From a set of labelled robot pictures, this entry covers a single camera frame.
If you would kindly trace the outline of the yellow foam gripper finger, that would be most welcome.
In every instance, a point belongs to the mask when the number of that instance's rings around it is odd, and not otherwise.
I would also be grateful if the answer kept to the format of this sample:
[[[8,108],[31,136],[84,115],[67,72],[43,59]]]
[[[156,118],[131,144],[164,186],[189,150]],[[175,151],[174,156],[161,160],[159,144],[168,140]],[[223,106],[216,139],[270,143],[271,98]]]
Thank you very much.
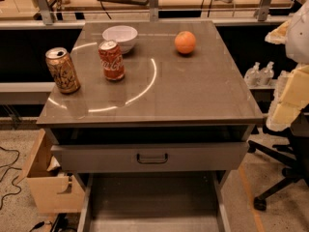
[[[271,32],[268,32],[265,36],[265,41],[270,44],[285,44],[290,23],[291,21],[287,20]]]
[[[309,104],[309,65],[297,65],[291,72],[282,71],[273,95],[266,125],[272,131],[282,131]]]

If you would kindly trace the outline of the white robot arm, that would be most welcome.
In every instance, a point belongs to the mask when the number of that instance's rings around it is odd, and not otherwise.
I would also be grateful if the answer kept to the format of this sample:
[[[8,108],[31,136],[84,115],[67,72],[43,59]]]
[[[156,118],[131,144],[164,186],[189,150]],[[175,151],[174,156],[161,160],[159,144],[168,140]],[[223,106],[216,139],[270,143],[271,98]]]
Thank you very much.
[[[272,131],[288,128],[309,104],[309,0],[266,36],[271,43],[279,39],[285,40],[286,55],[296,67],[291,72],[282,71],[277,78],[266,121]]]

